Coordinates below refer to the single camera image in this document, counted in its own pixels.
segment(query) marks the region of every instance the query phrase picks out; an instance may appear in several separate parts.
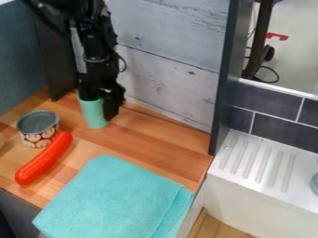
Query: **teal towel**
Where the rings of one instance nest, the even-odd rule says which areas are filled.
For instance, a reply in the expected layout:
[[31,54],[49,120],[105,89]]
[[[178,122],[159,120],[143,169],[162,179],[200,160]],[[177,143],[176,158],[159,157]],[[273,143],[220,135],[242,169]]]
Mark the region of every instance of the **teal towel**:
[[193,195],[111,156],[89,161],[33,224],[52,238],[173,238]]

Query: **red toy sausage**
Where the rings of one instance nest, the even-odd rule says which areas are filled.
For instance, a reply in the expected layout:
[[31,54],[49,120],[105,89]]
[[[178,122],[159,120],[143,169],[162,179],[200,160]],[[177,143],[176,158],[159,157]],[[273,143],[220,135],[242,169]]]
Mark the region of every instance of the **red toy sausage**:
[[30,162],[17,170],[15,179],[19,185],[28,185],[53,166],[73,141],[71,133],[60,132],[56,138]]

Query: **wooden floor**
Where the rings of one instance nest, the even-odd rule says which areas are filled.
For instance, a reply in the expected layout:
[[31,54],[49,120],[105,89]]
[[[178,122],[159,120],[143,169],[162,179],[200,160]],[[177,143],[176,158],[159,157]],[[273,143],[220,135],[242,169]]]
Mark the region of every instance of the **wooden floor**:
[[203,210],[188,238],[256,238],[211,218]]
[[[15,171],[39,149],[22,145],[17,133],[18,118],[32,110],[47,109],[60,117],[60,127],[74,136],[72,147],[41,179],[27,187],[14,181]],[[41,90],[0,116],[0,132],[7,137],[0,151],[0,188],[43,207],[83,167],[87,160],[110,154],[183,184],[196,192],[211,163],[207,155],[209,135],[182,123],[125,105],[120,114],[100,130],[87,128],[74,93],[52,102]]]

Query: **tile backsplash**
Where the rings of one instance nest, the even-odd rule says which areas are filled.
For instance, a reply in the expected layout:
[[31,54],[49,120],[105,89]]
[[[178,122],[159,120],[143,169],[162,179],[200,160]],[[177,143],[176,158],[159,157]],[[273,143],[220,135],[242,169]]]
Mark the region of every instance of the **tile backsplash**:
[[318,153],[318,101],[239,84],[232,128]]

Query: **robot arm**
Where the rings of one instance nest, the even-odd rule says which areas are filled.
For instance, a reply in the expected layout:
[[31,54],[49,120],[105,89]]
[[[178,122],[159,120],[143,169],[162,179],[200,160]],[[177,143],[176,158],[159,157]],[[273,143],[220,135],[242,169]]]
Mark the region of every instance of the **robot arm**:
[[103,0],[39,0],[37,3],[21,1],[61,36],[71,37],[48,20],[42,11],[59,14],[73,23],[85,52],[83,60],[87,69],[86,75],[79,82],[79,97],[86,101],[103,98],[105,119],[114,118],[119,107],[125,103],[126,90],[117,83],[119,60],[123,59],[114,50],[117,35],[113,30],[111,13]]

